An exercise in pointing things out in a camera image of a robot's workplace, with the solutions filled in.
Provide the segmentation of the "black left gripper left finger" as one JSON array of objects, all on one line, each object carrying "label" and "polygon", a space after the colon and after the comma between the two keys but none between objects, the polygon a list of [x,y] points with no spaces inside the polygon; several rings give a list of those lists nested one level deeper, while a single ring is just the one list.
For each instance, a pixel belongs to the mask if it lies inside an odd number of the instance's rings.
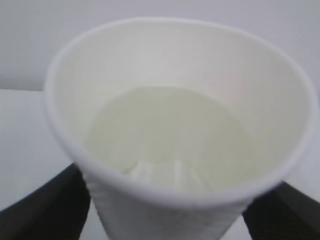
[{"label": "black left gripper left finger", "polygon": [[71,164],[45,185],[1,210],[2,240],[78,240],[91,197]]}]

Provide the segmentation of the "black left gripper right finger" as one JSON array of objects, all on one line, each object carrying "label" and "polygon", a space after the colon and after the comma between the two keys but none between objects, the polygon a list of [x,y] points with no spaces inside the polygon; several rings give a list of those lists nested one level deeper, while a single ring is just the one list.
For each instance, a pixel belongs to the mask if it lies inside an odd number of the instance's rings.
[{"label": "black left gripper right finger", "polygon": [[285,182],[254,200],[242,216],[253,240],[320,238],[320,203]]}]

